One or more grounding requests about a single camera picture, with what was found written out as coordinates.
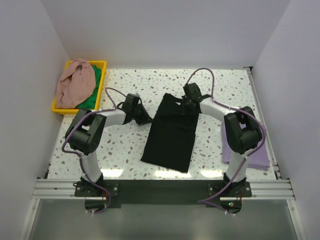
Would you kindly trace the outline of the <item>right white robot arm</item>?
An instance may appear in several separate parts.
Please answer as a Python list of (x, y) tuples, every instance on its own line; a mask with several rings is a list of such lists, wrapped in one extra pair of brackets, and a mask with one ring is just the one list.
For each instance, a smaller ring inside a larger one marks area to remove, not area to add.
[(246, 180), (248, 157), (257, 152), (266, 141), (264, 126), (248, 106), (236, 108), (216, 101), (209, 94), (203, 95), (196, 83), (183, 86), (183, 111), (211, 116), (224, 124), (226, 141), (231, 149), (229, 165), (224, 173), (227, 180), (223, 192), (230, 197), (240, 190)]

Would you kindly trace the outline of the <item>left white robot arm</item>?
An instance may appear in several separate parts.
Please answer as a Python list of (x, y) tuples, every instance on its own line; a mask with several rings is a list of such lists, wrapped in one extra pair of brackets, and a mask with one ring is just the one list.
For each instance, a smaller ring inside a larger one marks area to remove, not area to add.
[(66, 154), (78, 156), (86, 191), (92, 196), (99, 196), (104, 190), (103, 173), (97, 159), (104, 129), (121, 126), (135, 121), (138, 126), (147, 125), (153, 119), (145, 109), (142, 99), (137, 94), (129, 93), (123, 102), (112, 109), (89, 110), (81, 108), (68, 127), (61, 150)]

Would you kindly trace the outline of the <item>black t shirt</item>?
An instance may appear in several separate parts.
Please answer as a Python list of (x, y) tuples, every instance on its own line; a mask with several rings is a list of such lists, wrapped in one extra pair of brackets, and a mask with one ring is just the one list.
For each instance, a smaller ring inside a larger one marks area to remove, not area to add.
[(183, 100), (169, 93), (160, 102), (141, 161), (182, 173), (189, 171), (199, 113), (183, 111)]

